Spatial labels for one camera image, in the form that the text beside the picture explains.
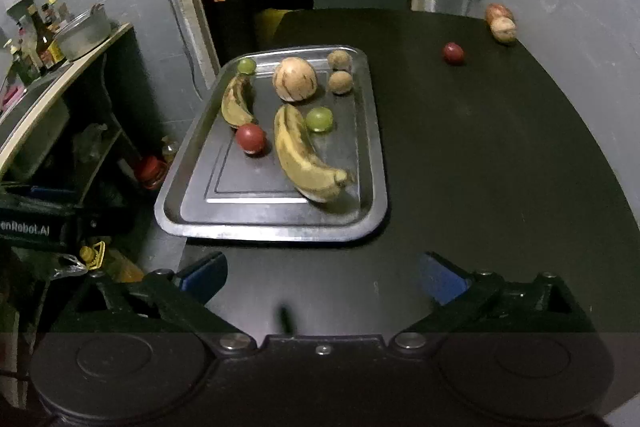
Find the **red tomato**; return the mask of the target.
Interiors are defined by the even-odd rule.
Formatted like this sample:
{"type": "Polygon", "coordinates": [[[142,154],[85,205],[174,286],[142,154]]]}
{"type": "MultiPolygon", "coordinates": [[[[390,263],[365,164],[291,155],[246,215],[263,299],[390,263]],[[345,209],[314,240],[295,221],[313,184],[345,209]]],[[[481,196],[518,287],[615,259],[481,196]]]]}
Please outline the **red tomato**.
{"type": "Polygon", "coordinates": [[[461,46],[455,42],[447,42],[442,48],[442,58],[448,64],[460,65],[465,62],[465,54],[461,46]]]}
{"type": "Polygon", "coordinates": [[[267,135],[258,124],[242,124],[235,131],[235,141],[247,155],[261,154],[267,146],[267,135]]]}

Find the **spotted banana long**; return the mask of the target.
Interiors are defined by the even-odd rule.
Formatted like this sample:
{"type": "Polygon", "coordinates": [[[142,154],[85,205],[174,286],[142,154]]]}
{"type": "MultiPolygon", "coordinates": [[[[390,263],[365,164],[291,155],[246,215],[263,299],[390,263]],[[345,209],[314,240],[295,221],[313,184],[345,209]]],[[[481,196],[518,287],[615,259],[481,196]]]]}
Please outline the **spotted banana long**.
{"type": "Polygon", "coordinates": [[[331,167],[317,155],[302,113],[290,104],[282,105],[273,119],[274,148],[285,176],[300,194],[313,202],[332,202],[354,177],[331,167]]]}

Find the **spotted banana short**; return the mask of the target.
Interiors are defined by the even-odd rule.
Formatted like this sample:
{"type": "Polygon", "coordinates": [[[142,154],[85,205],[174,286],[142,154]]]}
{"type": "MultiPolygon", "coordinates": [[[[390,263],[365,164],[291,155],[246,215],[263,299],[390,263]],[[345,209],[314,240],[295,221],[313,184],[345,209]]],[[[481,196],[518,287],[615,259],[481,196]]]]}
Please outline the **spotted banana short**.
{"type": "Polygon", "coordinates": [[[233,129],[251,124],[255,117],[250,111],[250,77],[236,74],[224,89],[221,100],[221,115],[224,121],[233,129]]]}

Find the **large green grape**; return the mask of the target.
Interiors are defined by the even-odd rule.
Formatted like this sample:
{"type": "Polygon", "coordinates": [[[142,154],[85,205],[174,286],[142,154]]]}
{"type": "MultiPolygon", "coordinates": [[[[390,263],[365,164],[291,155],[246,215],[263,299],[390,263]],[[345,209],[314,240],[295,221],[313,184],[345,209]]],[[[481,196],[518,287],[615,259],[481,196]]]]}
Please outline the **large green grape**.
{"type": "Polygon", "coordinates": [[[332,130],[334,124],[332,110],[324,106],[314,107],[307,113],[305,122],[311,132],[329,132],[332,130]]]}

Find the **wooden counter shelf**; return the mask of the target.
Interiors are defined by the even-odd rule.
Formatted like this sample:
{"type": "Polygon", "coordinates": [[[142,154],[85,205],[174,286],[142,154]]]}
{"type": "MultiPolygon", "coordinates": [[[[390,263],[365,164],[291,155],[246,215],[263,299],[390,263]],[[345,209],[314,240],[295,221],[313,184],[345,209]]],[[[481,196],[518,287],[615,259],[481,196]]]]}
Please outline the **wooden counter shelf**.
{"type": "Polygon", "coordinates": [[[2,132],[1,137],[1,176],[4,176],[13,164],[14,158],[22,146],[32,134],[35,127],[40,124],[47,111],[60,99],[65,91],[104,54],[115,42],[128,31],[134,28],[133,24],[123,23],[99,46],[85,54],[78,60],[71,62],[63,70],[46,83],[37,98],[26,108],[25,112],[12,124],[8,131],[2,132]]]}

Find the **red lidded jar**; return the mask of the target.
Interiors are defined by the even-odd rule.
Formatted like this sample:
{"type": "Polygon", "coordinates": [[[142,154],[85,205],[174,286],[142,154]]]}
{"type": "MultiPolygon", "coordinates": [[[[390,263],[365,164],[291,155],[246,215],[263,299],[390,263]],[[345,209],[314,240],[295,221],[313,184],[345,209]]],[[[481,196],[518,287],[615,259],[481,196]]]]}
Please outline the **red lidded jar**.
{"type": "Polygon", "coordinates": [[[148,190],[157,190],[164,182],[167,173],[166,162],[155,156],[143,159],[134,169],[134,176],[148,190]]]}

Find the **small oil bottle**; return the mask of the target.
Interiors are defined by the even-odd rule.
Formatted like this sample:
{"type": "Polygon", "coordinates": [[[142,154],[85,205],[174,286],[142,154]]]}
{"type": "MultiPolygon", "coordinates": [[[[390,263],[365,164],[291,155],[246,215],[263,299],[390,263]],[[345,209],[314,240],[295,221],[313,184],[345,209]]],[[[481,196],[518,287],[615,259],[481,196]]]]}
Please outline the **small oil bottle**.
{"type": "Polygon", "coordinates": [[[171,136],[165,135],[162,138],[162,156],[167,165],[170,165],[179,150],[179,143],[172,139],[171,136]]]}

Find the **dark sauce bottle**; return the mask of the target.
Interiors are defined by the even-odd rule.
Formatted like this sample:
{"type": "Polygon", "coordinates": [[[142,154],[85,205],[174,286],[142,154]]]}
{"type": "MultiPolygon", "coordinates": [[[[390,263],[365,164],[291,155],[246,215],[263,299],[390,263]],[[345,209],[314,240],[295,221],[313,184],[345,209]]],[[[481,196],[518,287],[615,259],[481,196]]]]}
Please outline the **dark sauce bottle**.
{"type": "Polygon", "coordinates": [[[40,60],[47,70],[57,69],[64,62],[65,57],[55,42],[54,33],[43,23],[34,4],[29,5],[27,12],[36,31],[36,49],[40,60]]]}

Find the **metal cooking pot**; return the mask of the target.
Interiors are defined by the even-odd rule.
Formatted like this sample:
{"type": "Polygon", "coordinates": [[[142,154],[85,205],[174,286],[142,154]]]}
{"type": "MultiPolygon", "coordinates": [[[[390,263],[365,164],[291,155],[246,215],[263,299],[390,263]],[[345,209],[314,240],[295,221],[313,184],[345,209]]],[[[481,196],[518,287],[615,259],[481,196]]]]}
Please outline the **metal cooking pot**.
{"type": "Polygon", "coordinates": [[[66,60],[73,62],[94,50],[111,32],[111,22],[104,5],[97,3],[62,27],[56,34],[55,42],[66,60]]]}

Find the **small green grape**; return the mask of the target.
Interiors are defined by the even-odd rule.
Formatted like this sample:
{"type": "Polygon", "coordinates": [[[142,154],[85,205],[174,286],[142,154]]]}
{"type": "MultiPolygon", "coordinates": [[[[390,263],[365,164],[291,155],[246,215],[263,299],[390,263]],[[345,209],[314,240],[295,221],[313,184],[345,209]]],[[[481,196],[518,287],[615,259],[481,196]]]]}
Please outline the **small green grape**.
{"type": "Polygon", "coordinates": [[[250,57],[243,57],[236,65],[236,71],[241,75],[254,75],[256,72],[256,62],[250,57]]]}

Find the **brown round fruit near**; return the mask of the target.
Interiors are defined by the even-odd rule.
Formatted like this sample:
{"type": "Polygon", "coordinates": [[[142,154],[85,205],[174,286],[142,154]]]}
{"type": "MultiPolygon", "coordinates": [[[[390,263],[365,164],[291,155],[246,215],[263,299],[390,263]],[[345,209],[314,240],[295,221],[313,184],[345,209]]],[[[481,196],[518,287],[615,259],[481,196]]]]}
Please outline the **brown round fruit near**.
{"type": "Polygon", "coordinates": [[[352,74],[346,70],[336,70],[329,77],[328,88],[335,95],[347,94],[353,87],[352,74]]]}

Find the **brown round fruit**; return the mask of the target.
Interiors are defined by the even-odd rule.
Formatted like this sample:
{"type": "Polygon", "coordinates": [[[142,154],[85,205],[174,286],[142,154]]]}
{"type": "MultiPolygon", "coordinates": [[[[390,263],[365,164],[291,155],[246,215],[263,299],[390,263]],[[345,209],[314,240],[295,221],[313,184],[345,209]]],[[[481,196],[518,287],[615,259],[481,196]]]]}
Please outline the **brown round fruit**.
{"type": "Polygon", "coordinates": [[[335,49],[326,57],[330,69],[349,72],[352,69],[352,57],[343,49],[335,49]]]}
{"type": "Polygon", "coordinates": [[[352,74],[346,70],[336,70],[329,77],[328,88],[335,95],[347,94],[353,87],[352,74]]]}

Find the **striped tan melon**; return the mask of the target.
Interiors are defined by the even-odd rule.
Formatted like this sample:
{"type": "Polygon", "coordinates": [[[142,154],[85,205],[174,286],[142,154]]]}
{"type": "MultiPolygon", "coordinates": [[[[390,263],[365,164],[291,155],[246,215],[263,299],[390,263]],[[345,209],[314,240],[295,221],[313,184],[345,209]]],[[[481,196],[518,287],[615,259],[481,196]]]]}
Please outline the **striped tan melon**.
{"type": "Polygon", "coordinates": [[[273,89],[285,102],[301,102],[316,94],[318,77],[314,68],[303,58],[287,57],[272,75],[273,89]]]}

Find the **brown round fruit far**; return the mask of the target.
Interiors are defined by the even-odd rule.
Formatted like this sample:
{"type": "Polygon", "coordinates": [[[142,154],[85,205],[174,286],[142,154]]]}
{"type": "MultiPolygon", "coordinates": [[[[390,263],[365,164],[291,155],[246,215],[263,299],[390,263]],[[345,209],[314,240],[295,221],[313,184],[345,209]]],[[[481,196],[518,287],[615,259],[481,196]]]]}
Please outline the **brown round fruit far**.
{"type": "Polygon", "coordinates": [[[352,57],[343,49],[335,49],[326,57],[330,69],[349,72],[352,69],[352,57]]]}

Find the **reddish apple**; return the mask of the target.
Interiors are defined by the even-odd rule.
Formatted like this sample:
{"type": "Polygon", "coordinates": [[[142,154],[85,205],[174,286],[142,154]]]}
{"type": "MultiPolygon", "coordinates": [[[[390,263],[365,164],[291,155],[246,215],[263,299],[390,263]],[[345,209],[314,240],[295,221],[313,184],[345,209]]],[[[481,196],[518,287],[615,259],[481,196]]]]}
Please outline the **reddish apple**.
{"type": "Polygon", "coordinates": [[[488,25],[491,25],[491,23],[496,18],[500,18],[500,17],[505,17],[505,18],[508,18],[509,20],[514,20],[513,13],[504,4],[489,3],[486,6],[486,10],[485,10],[485,20],[488,23],[488,25]]]}

